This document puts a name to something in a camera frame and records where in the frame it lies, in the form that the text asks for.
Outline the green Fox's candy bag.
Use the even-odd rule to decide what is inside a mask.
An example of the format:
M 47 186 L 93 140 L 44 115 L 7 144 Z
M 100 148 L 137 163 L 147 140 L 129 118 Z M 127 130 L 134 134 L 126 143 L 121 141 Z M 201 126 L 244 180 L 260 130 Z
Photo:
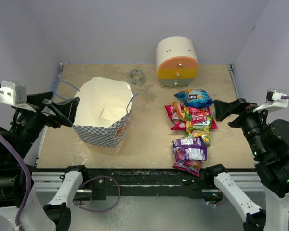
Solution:
M 191 117 L 187 118 L 186 122 L 186 137 L 201 137 L 207 146 L 210 146 L 210 132 L 212 126 L 212 116 L 206 116 L 207 120 L 193 124 Z

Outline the red small candy packet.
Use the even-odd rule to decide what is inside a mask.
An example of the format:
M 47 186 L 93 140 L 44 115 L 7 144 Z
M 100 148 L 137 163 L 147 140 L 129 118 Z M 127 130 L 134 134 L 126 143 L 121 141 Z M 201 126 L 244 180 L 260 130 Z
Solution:
M 191 115 L 191 122 L 192 123 L 201 123 L 207 120 L 206 115 L 199 113 L 199 114 L 192 114 Z

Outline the checkered paper bag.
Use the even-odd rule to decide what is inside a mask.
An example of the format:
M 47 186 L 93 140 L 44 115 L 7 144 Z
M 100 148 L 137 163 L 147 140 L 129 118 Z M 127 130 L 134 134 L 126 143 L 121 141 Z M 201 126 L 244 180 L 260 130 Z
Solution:
M 134 95 L 128 82 L 93 77 L 75 96 L 80 98 L 74 131 L 93 151 L 118 155 L 130 123 Z

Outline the orange snack packet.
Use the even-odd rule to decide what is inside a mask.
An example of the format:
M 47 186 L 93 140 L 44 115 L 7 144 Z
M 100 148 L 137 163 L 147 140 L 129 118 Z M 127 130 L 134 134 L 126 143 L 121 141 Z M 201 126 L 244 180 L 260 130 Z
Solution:
M 200 112 L 206 116 L 210 116 L 211 115 L 211 111 L 209 107 L 206 108 L 199 108 Z

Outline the pink REAL crisps bag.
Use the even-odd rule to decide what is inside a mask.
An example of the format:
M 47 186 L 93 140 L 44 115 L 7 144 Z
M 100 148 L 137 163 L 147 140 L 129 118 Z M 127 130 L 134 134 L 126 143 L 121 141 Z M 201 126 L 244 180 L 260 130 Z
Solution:
M 174 122 L 174 127 L 172 127 L 171 130 L 186 130 L 186 122 L 179 118 L 175 107 L 173 105 L 165 105 L 164 107 L 167 111 L 168 118 Z M 199 109 L 193 107 L 188 107 L 188 110 L 191 115 L 201 113 Z

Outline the blue snack bag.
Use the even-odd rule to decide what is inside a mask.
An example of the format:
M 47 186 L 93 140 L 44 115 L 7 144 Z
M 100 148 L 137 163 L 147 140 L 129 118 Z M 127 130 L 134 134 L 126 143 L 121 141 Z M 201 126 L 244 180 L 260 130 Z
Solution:
M 186 107 L 207 108 L 213 104 L 212 98 L 203 89 L 186 89 L 174 95 Z

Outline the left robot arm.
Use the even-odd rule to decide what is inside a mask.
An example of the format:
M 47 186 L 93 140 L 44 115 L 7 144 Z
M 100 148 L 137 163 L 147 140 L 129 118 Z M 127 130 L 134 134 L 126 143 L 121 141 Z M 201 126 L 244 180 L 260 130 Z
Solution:
M 71 127 L 80 102 L 79 97 L 59 103 L 52 98 L 52 92 L 28 95 L 25 105 L 14 106 L 11 128 L 0 127 L 0 215 L 16 231 L 68 230 L 76 192 L 90 182 L 84 165 L 69 166 L 55 197 L 46 205 L 37 199 L 33 167 L 24 158 L 45 127 Z

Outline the purple snack packet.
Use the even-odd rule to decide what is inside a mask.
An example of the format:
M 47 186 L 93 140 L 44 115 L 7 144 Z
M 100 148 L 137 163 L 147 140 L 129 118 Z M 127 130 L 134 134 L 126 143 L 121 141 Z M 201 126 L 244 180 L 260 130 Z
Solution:
M 200 176 L 203 161 L 207 161 L 207 146 L 202 137 L 186 137 L 173 142 L 173 168 Z

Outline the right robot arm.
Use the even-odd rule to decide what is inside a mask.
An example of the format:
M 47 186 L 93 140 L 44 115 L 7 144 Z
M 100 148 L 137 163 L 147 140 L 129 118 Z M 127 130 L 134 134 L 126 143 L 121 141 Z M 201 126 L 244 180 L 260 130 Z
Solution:
M 232 102 L 213 102 L 217 121 L 229 115 L 228 123 L 240 128 L 253 154 L 256 173 L 264 187 L 266 209 L 255 204 L 232 180 L 222 164 L 203 170 L 205 184 L 227 197 L 243 221 L 246 231 L 289 231 L 289 122 L 282 119 L 267 123 L 270 112 L 285 109 L 286 96 L 257 105 L 239 98 Z

